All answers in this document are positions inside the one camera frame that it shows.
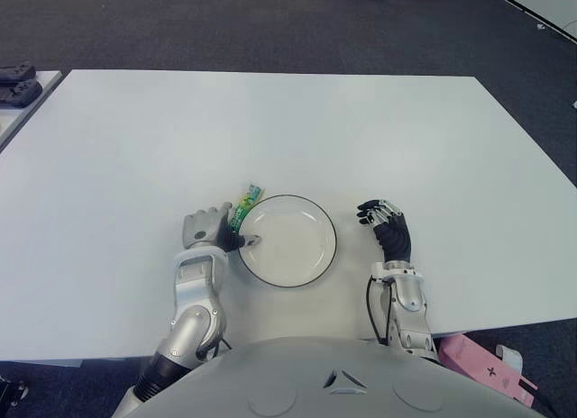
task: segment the black device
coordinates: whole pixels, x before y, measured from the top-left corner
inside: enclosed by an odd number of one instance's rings
[[[34,79],[12,85],[0,84],[0,105],[26,107],[42,93],[42,86]]]
[[[0,84],[16,84],[36,77],[36,68],[29,62],[15,67],[0,67]]]
[[[0,417],[4,418],[8,410],[16,407],[28,394],[28,386],[20,382],[10,382],[0,376]]]

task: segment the gray carpet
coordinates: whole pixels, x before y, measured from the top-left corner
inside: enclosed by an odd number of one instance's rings
[[[40,69],[475,76],[577,182],[577,46],[501,0],[0,0],[0,14],[0,63]],[[576,325],[472,337],[521,350],[527,376],[574,418]],[[0,374],[32,384],[11,416],[107,416],[137,364],[0,363]]]

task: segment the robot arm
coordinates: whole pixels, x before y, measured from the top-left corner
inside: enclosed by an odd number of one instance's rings
[[[371,283],[383,286],[382,308],[386,311],[383,338],[373,324],[378,340],[385,345],[438,362],[435,344],[426,323],[427,302],[421,290],[423,277],[410,264],[411,239],[403,213],[386,200],[359,205],[361,224],[373,225],[383,248],[385,262],[375,262]]]
[[[232,205],[187,215],[180,252],[174,263],[175,313],[171,331],[157,348],[136,386],[129,388],[113,418],[143,402],[206,362],[206,353],[223,338],[224,311],[218,300],[228,269],[227,251],[254,245],[256,236],[240,236],[228,225]]]

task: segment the white plate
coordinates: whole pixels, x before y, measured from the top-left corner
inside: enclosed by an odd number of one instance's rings
[[[244,217],[241,234],[261,241],[239,249],[246,267],[266,283],[303,286],[319,278],[333,261],[336,234],[323,208],[297,195],[276,195]]]

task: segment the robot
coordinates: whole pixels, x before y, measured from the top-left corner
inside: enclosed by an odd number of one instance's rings
[[[391,202],[358,206],[384,252],[372,264],[366,300],[376,340],[280,338],[208,359],[223,340],[218,294],[227,253],[258,245],[235,234],[229,203],[184,220],[175,258],[172,329],[113,418],[538,417],[539,413],[440,365],[426,323],[423,277],[410,263],[404,214]],[[380,287],[379,333],[369,302]]]

